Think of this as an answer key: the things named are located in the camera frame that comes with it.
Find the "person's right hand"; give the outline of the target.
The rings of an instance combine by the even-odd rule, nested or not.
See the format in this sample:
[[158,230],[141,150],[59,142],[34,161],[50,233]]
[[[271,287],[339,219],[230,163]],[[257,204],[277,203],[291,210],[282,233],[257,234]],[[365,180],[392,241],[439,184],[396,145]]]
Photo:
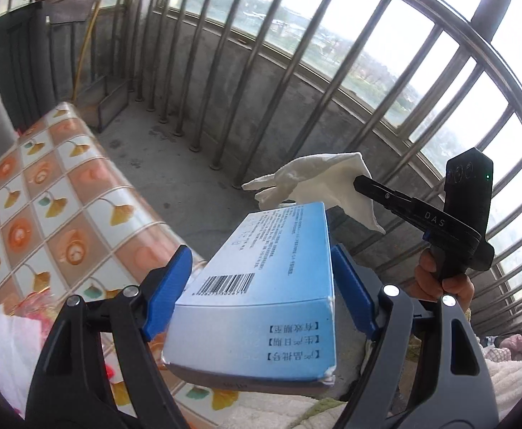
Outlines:
[[430,249],[421,254],[414,268],[414,280],[408,288],[412,297],[437,301],[442,295],[455,295],[464,312],[467,312],[474,296],[474,284],[465,274],[453,278],[438,280],[435,259]]

